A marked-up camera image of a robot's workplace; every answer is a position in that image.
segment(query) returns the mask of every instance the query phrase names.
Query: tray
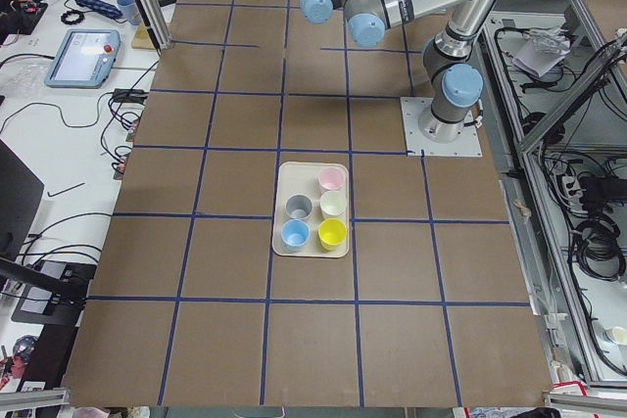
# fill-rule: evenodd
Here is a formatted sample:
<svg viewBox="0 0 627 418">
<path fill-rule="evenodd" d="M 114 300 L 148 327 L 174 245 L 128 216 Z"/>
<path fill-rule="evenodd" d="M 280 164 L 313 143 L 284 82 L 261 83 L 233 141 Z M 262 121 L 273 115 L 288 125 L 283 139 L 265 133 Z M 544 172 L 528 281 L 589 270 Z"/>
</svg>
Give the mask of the tray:
<svg viewBox="0 0 627 418">
<path fill-rule="evenodd" d="M 332 252 L 325 250 L 320 244 L 317 236 L 317 228 L 322 222 L 322 211 L 320 210 L 320 188 L 317 176 L 323 168 L 335 166 L 342 169 L 346 175 L 346 185 L 344 192 L 348 201 L 348 206 L 344 215 L 339 217 L 346 224 L 346 240 L 340 247 Z M 351 226 L 349 224 L 351 213 L 351 198 L 349 193 L 349 172 L 347 168 L 339 163 L 300 163 L 286 162 L 278 170 L 278 185 L 276 189 L 276 206 L 274 209 L 274 225 L 272 227 L 272 249 L 277 255 L 282 256 L 310 256 L 324 258 L 340 258 L 348 253 L 351 247 Z M 281 228 L 283 224 L 290 220 L 285 212 L 285 205 L 294 195 L 305 195 L 312 200 L 312 214 L 305 222 L 310 228 L 310 238 L 299 252 L 288 252 L 281 240 Z"/>
</svg>

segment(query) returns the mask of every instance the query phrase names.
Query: tablet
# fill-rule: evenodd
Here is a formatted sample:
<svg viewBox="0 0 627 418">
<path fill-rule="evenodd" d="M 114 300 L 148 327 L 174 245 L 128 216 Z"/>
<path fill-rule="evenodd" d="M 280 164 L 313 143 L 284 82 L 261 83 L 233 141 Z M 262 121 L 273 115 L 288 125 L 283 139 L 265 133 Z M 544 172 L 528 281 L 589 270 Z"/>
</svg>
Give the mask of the tablet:
<svg viewBox="0 0 627 418">
<path fill-rule="evenodd" d="M 112 29 L 70 29 L 46 74 L 49 87 L 98 88 L 109 76 L 120 48 Z"/>
</svg>

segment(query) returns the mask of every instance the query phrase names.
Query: plastic cup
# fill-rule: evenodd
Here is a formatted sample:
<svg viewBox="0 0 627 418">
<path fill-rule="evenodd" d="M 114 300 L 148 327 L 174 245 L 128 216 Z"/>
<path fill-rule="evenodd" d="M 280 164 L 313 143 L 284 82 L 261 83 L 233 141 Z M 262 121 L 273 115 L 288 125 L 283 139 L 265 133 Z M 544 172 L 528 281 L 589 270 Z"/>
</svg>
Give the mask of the plastic cup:
<svg viewBox="0 0 627 418">
<path fill-rule="evenodd" d="M 135 0 L 118 0 L 118 8 L 124 18 L 133 26 L 138 26 L 141 23 L 141 16 Z"/>
<path fill-rule="evenodd" d="M 327 191 L 320 197 L 320 210 L 325 219 L 341 217 L 347 205 L 346 195 L 341 191 Z"/>
<path fill-rule="evenodd" d="M 337 166 L 328 166 L 318 174 L 317 182 L 322 193 L 341 190 L 346 186 L 346 174 Z"/>
<path fill-rule="evenodd" d="M 312 200 L 305 195 L 295 195 L 285 205 L 285 212 L 290 219 L 307 219 L 312 213 Z"/>
<path fill-rule="evenodd" d="M 310 228 L 300 219 L 291 219 L 283 224 L 281 239 L 289 252 L 299 252 L 310 238 Z"/>
<path fill-rule="evenodd" d="M 340 219 L 325 219 L 317 229 L 320 244 L 329 252 L 340 248 L 346 234 L 346 225 Z"/>
<path fill-rule="evenodd" d="M 619 346 L 627 346 L 627 330 L 623 327 L 611 327 L 604 331 L 605 338 Z"/>
</svg>

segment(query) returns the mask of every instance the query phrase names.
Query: blue cup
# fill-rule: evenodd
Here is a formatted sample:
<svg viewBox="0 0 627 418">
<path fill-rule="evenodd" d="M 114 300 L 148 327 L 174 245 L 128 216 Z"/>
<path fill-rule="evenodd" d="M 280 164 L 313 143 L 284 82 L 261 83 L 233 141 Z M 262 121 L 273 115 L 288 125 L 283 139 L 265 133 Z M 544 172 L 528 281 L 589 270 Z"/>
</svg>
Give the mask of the blue cup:
<svg viewBox="0 0 627 418">
<path fill-rule="evenodd" d="M 300 219 L 288 220 L 281 229 L 281 239 L 289 252 L 299 252 L 310 239 L 310 228 Z"/>
<path fill-rule="evenodd" d="M 118 8 L 124 15 L 124 18 L 133 26 L 138 26 L 141 23 L 141 16 L 135 0 L 118 0 Z"/>
</svg>

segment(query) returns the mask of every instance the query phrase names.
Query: white desk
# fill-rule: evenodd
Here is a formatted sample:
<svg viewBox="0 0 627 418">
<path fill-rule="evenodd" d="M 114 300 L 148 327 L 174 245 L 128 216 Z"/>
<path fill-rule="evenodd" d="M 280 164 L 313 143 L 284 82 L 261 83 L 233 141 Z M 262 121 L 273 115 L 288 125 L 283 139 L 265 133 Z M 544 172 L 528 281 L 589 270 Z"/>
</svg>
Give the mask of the white desk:
<svg viewBox="0 0 627 418">
<path fill-rule="evenodd" d="M 34 34 L 21 36 L 15 44 L 0 48 L 0 61 L 14 54 L 39 53 L 54 56 L 69 26 L 61 23 L 60 17 L 67 8 L 65 0 L 50 0 L 49 8 Z M 103 0 L 115 4 L 116 0 Z M 174 6 L 163 8 L 166 20 L 171 19 Z M 16 110 L 34 101 L 54 103 L 62 107 L 70 124 L 93 122 L 96 117 L 98 97 L 115 88 L 128 88 L 158 56 L 154 51 L 133 50 L 130 41 L 135 27 L 118 24 L 97 14 L 87 14 L 80 28 L 116 29 L 121 34 L 122 46 L 109 78 L 100 89 L 52 89 L 38 82 L 28 93 L 16 86 L 16 77 L 30 66 L 41 73 L 50 61 L 29 58 L 15 61 L 0 69 L 0 94 L 6 96 L 0 106 L 0 126 Z M 137 84 L 137 88 L 150 89 L 154 73 L 149 72 Z M 44 198 L 31 232 L 36 233 L 51 223 L 83 212 L 113 212 L 120 183 L 113 179 L 112 159 L 102 155 L 100 135 L 111 117 L 107 98 L 101 101 L 101 117 L 97 125 L 86 129 L 68 129 L 61 122 L 59 112 L 51 107 L 30 107 L 9 121 L 0 139 L 22 159 L 45 185 Z M 126 132 L 114 122 L 107 132 L 110 149 L 124 143 Z M 56 197 L 48 197 L 79 183 L 80 187 Z M 68 221 L 46 234 L 33 246 L 34 253 L 44 253 L 66 244 L 90 244 L 102 247 L 109 217 L 88 216 Z M 82 256 L 64 255 L 67 261 L 85 262 Z M 11 314 L 17 300 L 0 300 L 0 345 L 8 351 L 16 338 L 22 335 L 38 335 L 41 325 L 13 323 Z"/>
</svg>

